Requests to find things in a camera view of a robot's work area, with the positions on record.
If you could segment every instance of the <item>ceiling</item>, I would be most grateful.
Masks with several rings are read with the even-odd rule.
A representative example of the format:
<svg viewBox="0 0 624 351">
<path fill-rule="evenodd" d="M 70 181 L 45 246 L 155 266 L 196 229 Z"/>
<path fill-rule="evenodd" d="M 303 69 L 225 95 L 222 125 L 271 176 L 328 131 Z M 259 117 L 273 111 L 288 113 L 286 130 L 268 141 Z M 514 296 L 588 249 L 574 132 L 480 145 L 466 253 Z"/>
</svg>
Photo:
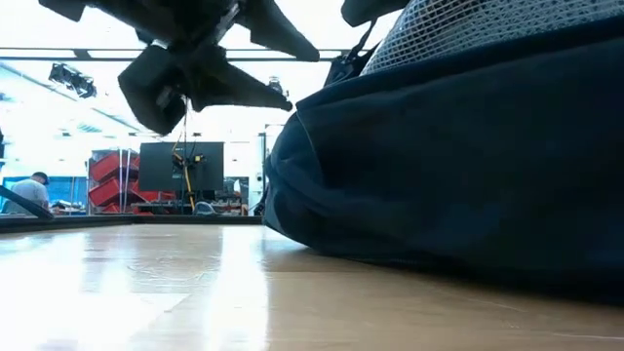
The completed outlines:
<svg viewBox="0 0 624 351">
<path fill-rule="evenodd" d="M 340 15 L 341 0 L 277 0 L 278 5 L 294 25 L 319 49 L 343 49 L 355 45 L 367 26 L 351 28 Z M 37 0 L 0 0 L 2 20 L 0 48 L 89 48 L 142 49 L 134 30 L 96 9 L 88 9 L 78 23 L 65 19 L 38 5 Z M 398 14 L 381 19 L 372 33 L 368 46 L 376 44 L 394 24 Z M 249 42 L 249 32 L 240 26 L 232 28 L 221 41 L 230 49 L 255 49 Z M 117 76 L 128 62 L 73 61 L 68 64 L 94 78 L 98 96 L 77 101 L 71 92 L 48 80 L 50 61 L 2 61 L 9 70 L 0 69 L 0 93 L 17 98 L 7 107 L 0 102 L 0 125 L 8 135 L 11 131 L 32 130 L 46 126 L 55 131 L 80 132 L 87 125 L 110 135 L 148 131 L 135 119 L 119 89 Z M 280 78 L 291 100 L 298 101 L 318 91 L 329 70 L 326 62 L 234 62 L 260 81 L 270 76 Z M 209 107 L 202 113 L 191 113 L 187 130 L 204 135 L 254 135 L 265 124 L 284 123 L 290 113 L 275 109 L 234 106 Z M 176 138 L 181 125 L 172 133 Z"/>
</svg>

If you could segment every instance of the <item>desk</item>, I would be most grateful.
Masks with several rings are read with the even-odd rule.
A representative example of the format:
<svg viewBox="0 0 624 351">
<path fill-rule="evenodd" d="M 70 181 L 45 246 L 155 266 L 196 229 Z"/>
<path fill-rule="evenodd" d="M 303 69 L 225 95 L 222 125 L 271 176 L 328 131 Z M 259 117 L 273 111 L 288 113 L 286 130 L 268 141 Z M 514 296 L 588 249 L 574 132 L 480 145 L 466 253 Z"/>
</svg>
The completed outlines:
<svg viewBox="0 0 624 351">
<path fill-rule="evenodd" d="M 624 312 L 318 256 L 261 226 L 0 237 L 3 350 L 624 350 Z"/>
</svg>

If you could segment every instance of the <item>black object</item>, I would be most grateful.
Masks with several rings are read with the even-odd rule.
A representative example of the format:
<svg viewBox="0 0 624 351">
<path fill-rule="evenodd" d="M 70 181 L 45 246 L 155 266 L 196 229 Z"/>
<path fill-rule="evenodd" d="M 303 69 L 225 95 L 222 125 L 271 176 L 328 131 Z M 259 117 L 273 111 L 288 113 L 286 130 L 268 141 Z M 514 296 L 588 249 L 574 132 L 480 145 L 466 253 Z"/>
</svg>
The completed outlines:
<svg viewBox="0 0 624 351">
<path fill-rule="evenodd" d="M 43 184 L 44 185 L 50 185 L 50 179 L 48 178 L 48 175 L 46 175 L 43 172 L 35 172 L 34 174 L 32 174 L 32 176 L 38 176 L 40 178 L 43 179 Z"/>
<path fill-rule="evenodd" d="M 297 59 L 318 61 L 319 52 L 299 33 L 273 0 L 39 0 L 71 20 L 86 6 L 97 7 L 134 27 L 151 45 L 119 76 L 119 85 L 139 122 L 170 133 L 186 112 L 210 105 L 243 105 L 291 110 L 286 97 L 229 64 L 219 40 L 234 23 L 248 28 L 251 41 Z"/>
<path fill-rule="evenodd" d="M 344 0 L 340 12 L 351 26 L 358 26 L 370 20 L 401 10 L 410 0 Z"/>
<path fill-rule="evenodd" d="M 264 221 L 323 254 L 624 301 L 623 57 L 618 17 L 329 86 L 265 163 Z"/>
<path fill-rule="evenodd" d="M 140 146 L 138 186 L 141 191 L 184 189 L 186 192 L 184 170 L 172 164 L 173 152 L 187 164 L 194 192 L 223 189 L 223 142 L 195 142 L 186 151 L 182 143 L 178 143 L 174 150 L 175 145 L 173 142 L 154 142 Z"/>
<path fill-rule="evenodd" d="M 98 95 L 98 89 L 92 77 L 84 75 L 65 63 L 53 63 L 48 79 L 63 84 L 67 90 L 76 93 L 78 98 L 94 98 Z"/>
<path fill-rule="evenodd" d="M 377 19 L 373 19 L 370 22 L 369 29 L 364 33 L 360 42 L 354 46 L 348 54 L 339 56 L 331 62 L 330 72 L 328 73 L 324 86 L 358 77 L 362 73 L 362 70 L 367 65 L 367 62 L 371 59 L 372 54 L 378 46 L 378 44 L 375 45 L 374 48 L 360 56 L 360 52 L 367 44 L 376 23 Z"/>
<path fill-rule="evenodd" d="M 47 211 L 46 209 L 42 208 L 41 206 L 33 203 L 32 201 L 21 197 L 20 195 L 14 193 L 13 191 L 7 189 L 6 187 L 4 187 L 3 185 L 0 185 L 0 197 L 5 198 L 8 201 L 14 202 L 20 206 L 22 206 L 25 210 L 27 210 L 28 212 L 30 212 L 31 214 L 37 216 L 37 218 L 42 218 L 42 219 L 53 219 L 54 215 L 51 214 L 49 211 Z"/>
</svg>

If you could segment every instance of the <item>red storage bin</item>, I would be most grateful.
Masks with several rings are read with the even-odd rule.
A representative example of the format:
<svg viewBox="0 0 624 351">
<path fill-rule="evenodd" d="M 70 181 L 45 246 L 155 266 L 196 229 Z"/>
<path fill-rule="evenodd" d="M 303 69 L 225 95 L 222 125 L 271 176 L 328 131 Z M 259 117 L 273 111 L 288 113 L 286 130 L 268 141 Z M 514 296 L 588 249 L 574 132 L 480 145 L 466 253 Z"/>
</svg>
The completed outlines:
<svg viewBox="0 0 624 351">
<path fill-rule="evenodd" d="M 122 168 L 126 168 L 128 165 L 128 152 L 124 152 L 123 158 L 121 160 Z M 90 166 L 89 173 L 91 174 L 91 179 L 97 182 L 106 180 L 111 176 L 117 176 L 119 174 L 119 152 L 111 151 L 108 155 L 104 156 L 101 160 L 92 163 Z M 137 173 L 138 168 L 134 166 L 131 162 L 130 165 L 131 173 Z"/>
<path fill-rule="evenodd" d="M 121 212 L 121 209 L 119 209 L 119 205 L 117 204 L 110 204 L 106 206 L 101 212 L 103 214 L 118 214 Z"/>
<path fill-rule="evenodd" d="M 135 181 L 130 190 L 134 192 L 139 198 L 143 199 L 145 202 L 154 202 L 158 201 L 158 191 L 140 191 L 138 190 L 138 181 Z M 167 200 L 175 200 L 176 195 L 171 192 L 161 191 L 160 199 L 162 201 Z"/>
<path fill-rule="evenodd" d="M 95 207 L 107 206 L 119 201 L 119 180 L 109 179 L 89 190 L 89 200 Z"/>
</svg>

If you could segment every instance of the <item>yellow cable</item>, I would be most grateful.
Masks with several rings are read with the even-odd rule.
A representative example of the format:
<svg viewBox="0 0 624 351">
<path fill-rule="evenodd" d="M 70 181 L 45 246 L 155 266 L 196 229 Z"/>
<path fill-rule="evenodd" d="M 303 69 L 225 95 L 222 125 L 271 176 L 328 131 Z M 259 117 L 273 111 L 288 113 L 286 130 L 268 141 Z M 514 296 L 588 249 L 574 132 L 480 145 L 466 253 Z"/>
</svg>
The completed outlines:
<svg viewBox="0 0 624 351">
<path fill-rule="evenodd" d="M 191 209 L 195 212 L 195 200 L 191 188 L 191 180 L 188 178 L 188 167 L 184 166 L 184 177 L 186 178 L 186 188 L 188 189 L 189 198 L 191 200 Z"/>
</svg>

